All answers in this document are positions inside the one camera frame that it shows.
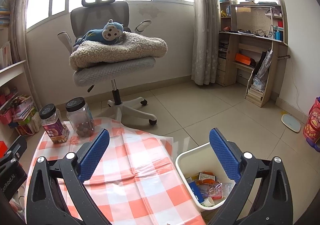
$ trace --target plastic bag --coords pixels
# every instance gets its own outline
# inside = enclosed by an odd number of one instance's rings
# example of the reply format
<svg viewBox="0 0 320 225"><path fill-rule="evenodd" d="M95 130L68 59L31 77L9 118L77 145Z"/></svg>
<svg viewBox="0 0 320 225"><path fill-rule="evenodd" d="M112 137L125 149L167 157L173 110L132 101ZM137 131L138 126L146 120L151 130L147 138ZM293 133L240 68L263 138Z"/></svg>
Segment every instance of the plastic bag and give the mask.
<svg viewBox="0 0 320 225"><path fill-rule="evenodd" d="M211 197L213 200L219 200L228 197L233 189L232 183L215 183L198 185L201 195Z"/></svg>
<svg viewBox="0 0 320 225"><path fill-rule="evenodd" d="M263 60L263 63L257 75L253 78L253 86L261 92L264 92L266 88L266 83L268 79L268 68L271 64L272 53L273 53L272 49L267 51L267 55Z"/></svg>

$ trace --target transparent jar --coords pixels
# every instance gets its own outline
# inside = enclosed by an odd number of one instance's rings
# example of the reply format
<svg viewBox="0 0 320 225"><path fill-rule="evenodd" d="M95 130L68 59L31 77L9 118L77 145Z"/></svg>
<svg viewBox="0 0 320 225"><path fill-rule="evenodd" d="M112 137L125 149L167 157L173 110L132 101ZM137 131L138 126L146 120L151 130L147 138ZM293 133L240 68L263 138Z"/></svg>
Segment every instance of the transparent jar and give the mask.
<svg viewBox="0 0 320 225"><path fill-rule="evenodd" d="M77 97L66 103L67 118L79 137L90 137L94 134L94 121L84 98Z"/></svg>
<svg viewBox="0 0 320 225"><path fill-rule="evenodd" d="M44 106L39 112L41 125L54 144L68 140L69 129L61 119L60 110L54 104Z"/></svg>

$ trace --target plush toy face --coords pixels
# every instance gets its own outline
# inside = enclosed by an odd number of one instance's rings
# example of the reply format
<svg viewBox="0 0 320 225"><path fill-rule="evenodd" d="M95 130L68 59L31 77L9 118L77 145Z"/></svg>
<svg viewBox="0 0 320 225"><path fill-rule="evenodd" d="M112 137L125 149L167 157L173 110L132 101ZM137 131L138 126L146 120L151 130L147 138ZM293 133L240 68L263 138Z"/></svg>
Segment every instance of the plush toy face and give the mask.
<svg viewBox="0 0 320 225"><path fill-rule="evenodd" d="M122 31L112 24L109 24L102 32L102 36L106 41L113 41L121 35Z"/></svg>

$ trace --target curtain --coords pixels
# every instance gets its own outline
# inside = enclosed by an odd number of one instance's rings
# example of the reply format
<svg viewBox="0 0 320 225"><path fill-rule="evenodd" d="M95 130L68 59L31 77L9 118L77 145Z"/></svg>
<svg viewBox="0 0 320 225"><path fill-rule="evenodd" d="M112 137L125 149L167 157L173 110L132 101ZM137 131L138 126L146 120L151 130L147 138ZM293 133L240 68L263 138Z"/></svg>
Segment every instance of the curtain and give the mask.
<svg viewBox="0 0 320 225"><path fill-rule="evenodd" d="M26 60L24 63L25 74L31 90L31 95L38 109L41 103L34 87L29 63L28 50L26 46L26 12L28 0L13 0L11 5L9 40L14 63Z"/></svg>
<svg viewBox="0 0 320 225"><path fill-rule="evenodd" d="M195 40L191 79L198 85L214 83L218 65L220 13L218 0L194 0Z"/></svg>

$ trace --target chair base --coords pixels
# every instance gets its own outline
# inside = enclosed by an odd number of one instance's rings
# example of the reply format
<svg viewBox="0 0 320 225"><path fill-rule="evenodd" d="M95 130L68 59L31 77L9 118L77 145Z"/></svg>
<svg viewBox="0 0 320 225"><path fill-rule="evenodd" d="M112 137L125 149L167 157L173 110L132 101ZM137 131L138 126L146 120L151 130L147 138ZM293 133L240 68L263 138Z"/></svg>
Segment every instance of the chair base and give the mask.
<svg viewBox="0 0 320 225"><path fill-rule="evenodd" d="M157 121L157 117L155 115L132 108L132 106L138 103L146 105L146 100L142 97L139 97L133 100L123 101L119 105L116 105L112 100L108 100L108 105L113 108L113 111L115 112L115 120L121 122L122 115L127 114L133 117L148 119L151 125L155 125Z"/></svg>

